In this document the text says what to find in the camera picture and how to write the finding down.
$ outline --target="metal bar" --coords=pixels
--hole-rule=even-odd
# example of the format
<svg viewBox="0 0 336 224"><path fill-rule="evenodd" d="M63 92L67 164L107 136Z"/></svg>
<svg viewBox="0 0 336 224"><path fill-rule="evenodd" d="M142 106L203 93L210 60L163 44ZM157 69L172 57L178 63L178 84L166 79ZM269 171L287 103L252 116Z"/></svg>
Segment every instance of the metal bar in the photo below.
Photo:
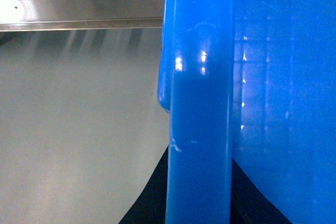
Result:
<svg viewBox="0 0 336 224"><path fill-rule="evenodd" d="M163 0L0 0L0 31L152 28Z"/></svg>

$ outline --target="metal rail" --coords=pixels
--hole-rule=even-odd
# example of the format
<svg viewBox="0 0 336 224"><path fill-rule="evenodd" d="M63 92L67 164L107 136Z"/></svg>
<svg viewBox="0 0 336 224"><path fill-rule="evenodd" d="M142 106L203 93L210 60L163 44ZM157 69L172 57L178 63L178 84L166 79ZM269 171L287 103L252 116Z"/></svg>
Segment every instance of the metal rail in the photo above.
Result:
<svg viewBox="0 0 336 224"><path fill-rule="evenodd" d="M0 31L154 28L164 0L0 0Z"/></svg>

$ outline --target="blue plastic crate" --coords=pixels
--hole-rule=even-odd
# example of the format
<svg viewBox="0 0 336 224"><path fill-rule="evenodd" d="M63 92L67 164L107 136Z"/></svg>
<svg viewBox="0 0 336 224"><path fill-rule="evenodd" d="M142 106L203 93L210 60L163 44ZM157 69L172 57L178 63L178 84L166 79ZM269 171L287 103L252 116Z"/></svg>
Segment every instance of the blue plastic crate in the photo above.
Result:
<svg viewBox="0 0 336 224"><path fill-rule="evenodd" d="M228 87L214 86L213 81L223 78L222 72L231 72L221 59L234 58L233 112L228 112L234 160L291 222L334 224L334 0L234 0L232 59L227 56L229 36L221 31L223 22L227 22L226 31L230 29L229 13L221 13L223 20L213 17L229 2L166 0L158 97L172 115L167 223L187 223L182 220L201 211L205 221L192 223L227 223L211 219L215 208L200 206L208 206L204 199L209 192L220 191L221 183L212 179L218 166L228 169L217 161L204 166L218 156L216 148L222 148L224 141L214 137L223 123L214 119L225 109L218 106L218 98L223 98ZM188 79L183 88L181 77ZM197 192L195 197L188 194L191 191Z"/></svg>

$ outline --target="black surface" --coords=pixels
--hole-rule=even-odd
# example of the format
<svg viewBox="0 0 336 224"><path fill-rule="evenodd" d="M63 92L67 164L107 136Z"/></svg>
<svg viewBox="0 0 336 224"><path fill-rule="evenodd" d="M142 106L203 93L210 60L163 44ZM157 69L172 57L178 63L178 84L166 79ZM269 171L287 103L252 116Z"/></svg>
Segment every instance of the black surface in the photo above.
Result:
<svg viewBox="0 0 336 224"><path fill-rule="evenodd" d="M164 223L167 169L168 149L161 157L143 192L119 224ZM235 161L232 173L231 224L291 224L261 194Z"/></svg>

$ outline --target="white surface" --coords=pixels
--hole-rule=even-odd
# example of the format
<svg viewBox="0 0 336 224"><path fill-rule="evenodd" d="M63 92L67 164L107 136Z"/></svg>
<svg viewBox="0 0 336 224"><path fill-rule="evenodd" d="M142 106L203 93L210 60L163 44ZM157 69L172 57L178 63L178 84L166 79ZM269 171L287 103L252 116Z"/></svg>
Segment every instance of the white surface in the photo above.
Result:
<svg viewBox="0 0 336 224"><path fill-rule="evenodd" d="M53 31L0 47L0 223L119 222L169 143L160 38Z"/></svg>

